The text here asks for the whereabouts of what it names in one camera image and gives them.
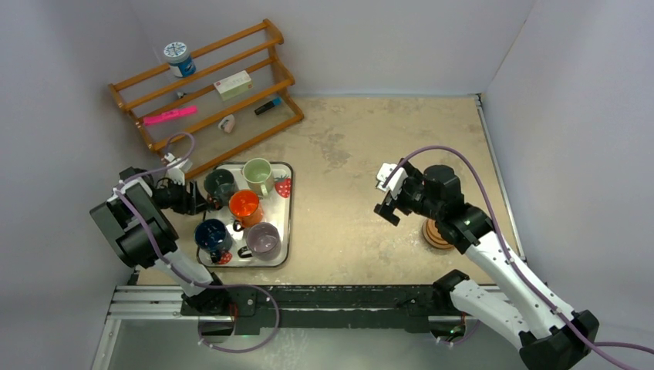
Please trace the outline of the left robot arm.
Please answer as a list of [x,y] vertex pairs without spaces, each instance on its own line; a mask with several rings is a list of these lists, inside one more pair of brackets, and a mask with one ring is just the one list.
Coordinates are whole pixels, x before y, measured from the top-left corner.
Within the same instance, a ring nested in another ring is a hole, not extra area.
[[89,215],[117,257],[128,267],[154,267],[182,288],[183,303],[197,315],[221,315],[231,297],[216,274],[191,260],[177,245],[173,224],[164,215],[201,214],[208,202],[196,181],[181,185],[169,177],[155,180],[145,169],[128,167],[111,196]]

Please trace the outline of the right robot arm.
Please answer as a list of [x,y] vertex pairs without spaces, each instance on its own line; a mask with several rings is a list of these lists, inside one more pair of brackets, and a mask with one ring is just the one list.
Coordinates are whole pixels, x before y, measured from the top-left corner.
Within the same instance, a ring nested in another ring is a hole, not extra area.
[[510,342],[529,369],[570,369],[587,356],[598,332],[598,319],[576,311],[554,294],[509,248],[503,247],[492,220],[468,203],[453,169],[433,165],[420,172],[410,163],[383,163],[376,174],[384,192],[374,211],[393,225],[395,210],[426,217],[438,234],[480,267],[506,296],[485,291],[467,275],[453,270],[435,282],[435,308],[471,314]]

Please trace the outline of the dark grooved wooden coaster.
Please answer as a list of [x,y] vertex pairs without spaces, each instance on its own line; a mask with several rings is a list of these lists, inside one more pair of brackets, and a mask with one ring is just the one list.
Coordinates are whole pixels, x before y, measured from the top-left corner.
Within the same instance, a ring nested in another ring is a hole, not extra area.
[[431,247],[442,251],[450,251],[454,249],[454,246],[442,237],[434,220],[425,219],[422,225],[422,235]]

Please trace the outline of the white strawberry metal tray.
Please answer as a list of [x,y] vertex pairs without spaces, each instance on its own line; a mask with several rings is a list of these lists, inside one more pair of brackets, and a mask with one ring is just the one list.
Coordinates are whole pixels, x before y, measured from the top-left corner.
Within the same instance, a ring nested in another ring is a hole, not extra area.
[[272,259],[262,260],[260,258],[238,256],[238,250],[246,246],[243,231],[234,231],[232,228],[233,215],[227,207],[220,210],[212,210],[208,213],[209,219],[218,219],[227,227],[232,236],[233,244],[227,257],[222,261],[212,258],[211,255],[198,247],[196,259],[205,267],[223,268],[275,268],[285,263],[289,255],[290,227],[292,214],[291,187],[293,185],[294,170],[290,164],[282,161],[271,163],[272,175],[276,183],[280,183],[280,191],[273,190],[272,194],[262,200],[263,221],[275,226],[280,234],[280,251]]

